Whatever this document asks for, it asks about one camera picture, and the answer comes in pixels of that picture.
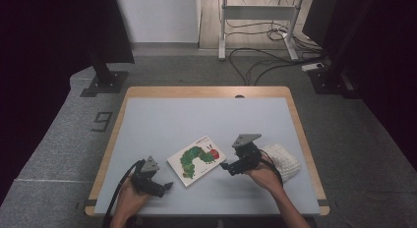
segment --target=gray carpet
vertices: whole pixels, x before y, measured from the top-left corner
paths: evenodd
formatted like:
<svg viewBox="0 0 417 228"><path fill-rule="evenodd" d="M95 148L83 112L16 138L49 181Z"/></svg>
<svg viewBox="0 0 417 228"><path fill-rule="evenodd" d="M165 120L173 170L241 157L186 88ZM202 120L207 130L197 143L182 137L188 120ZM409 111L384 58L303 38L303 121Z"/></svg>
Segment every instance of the gray carpet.
<svg viewBox="0 0 417 228"><path fill-rule="evenodd" d="M247 70L263 57L236 57ZM71 78L71 91L0 208L1 227L99 227L84 214L102 155L129 86L241 86L229 62L215 56L138 56L136 64L110 64L128 71L118 94L80 97L92 68ZM362 100L316 95L300 66L273 70L258 86L291 89L330 214L318 227L417 227L417 173ZM112 112L105 132L95 123Z"/></svg>

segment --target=white cloth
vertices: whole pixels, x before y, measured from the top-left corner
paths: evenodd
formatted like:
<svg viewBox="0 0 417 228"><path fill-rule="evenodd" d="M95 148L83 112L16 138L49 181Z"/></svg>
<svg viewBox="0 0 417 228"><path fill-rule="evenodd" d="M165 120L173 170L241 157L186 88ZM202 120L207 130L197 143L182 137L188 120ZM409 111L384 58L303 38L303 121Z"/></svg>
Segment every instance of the white cloth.
<svg viewBox="0 0 417 228"><path fill-rule="evenodd" d="M301 169L300 162L290 154L282 145L270 144L261 148L265 151L278 169L282 176L282 182L286 182L295 176Z"/></svg>

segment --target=black equipment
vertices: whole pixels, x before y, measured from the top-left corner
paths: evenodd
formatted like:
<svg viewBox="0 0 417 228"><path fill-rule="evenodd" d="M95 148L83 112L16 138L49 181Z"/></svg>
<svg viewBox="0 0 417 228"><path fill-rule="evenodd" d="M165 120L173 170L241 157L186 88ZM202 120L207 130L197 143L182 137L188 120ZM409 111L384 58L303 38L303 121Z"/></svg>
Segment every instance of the black equipment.
<svg viewBox="0 0 417 228"><path fill-rule="evenodd" d="M136 192L145 192L155 197L162 198L165 194L165 191L171 189L173 182L167 183L165 185L159 185L156 182L152 181L152 177L156 174L156 171L159 170L157 163L150 156L148 160L139 160L126 172L122 180L120 180L119 185L117 186L113 198L111 199L110 205L108 206L107 212L104 215L102 227L110 227L111 217L110 212L113 207L114 202L116 201L117 196L119 195L120 188L123 183L125 183L132 169L135 167L135 172L132 174L131 183L135 188Z"/></svg>
<svg viewBox="0 0 417 228"><path fill-rule="evenodd" d="M236 155L239 160L228 164L220 163L220 166L224 170L228 170L230 175L241 174L247 170L252 170L258 167L260 162L268 166L278 177L279 182L282 184L282 176L276 169L273 163L270 163L262 158L261 151L253 143L254 140L261 137L261 134L240 134L236 139L232 147L236 150Z"/></svg>

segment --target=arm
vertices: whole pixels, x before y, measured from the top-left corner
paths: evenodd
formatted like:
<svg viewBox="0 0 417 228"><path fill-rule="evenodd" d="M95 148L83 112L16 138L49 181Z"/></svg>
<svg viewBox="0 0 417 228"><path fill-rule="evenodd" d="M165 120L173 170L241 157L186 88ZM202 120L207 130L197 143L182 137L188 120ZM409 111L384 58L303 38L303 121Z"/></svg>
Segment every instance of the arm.
<svg viewBox="0 0 417 228"><path fill-rule="evenodd" d="M246 174L249 175L260 187L269 191L288 227L310 227L304 217L301 216L300 212L298 212L294 204L292 204L278 178L270 168L263 163L260 163L256 169L247 171Z"/></svg>
<svg viewBox="0 0 417 228"><path fill-rule="evenodd" d="M138 213L150 197L146 193L137 193L128 177L120 189L110 228L124 228L129 217Z"/></svg>

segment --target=book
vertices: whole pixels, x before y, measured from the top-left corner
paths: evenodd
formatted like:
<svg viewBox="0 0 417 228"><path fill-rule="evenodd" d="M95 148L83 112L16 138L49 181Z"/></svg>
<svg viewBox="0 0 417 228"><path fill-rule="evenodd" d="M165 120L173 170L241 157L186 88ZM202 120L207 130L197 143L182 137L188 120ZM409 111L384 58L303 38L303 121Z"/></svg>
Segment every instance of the book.
<svg viewBox="0 0 417 228"><path fill-rule="evenodd" d="M185 187L190 186L224 160L226 156L208 136L191 143L168 158L169 164Z"/></svg>

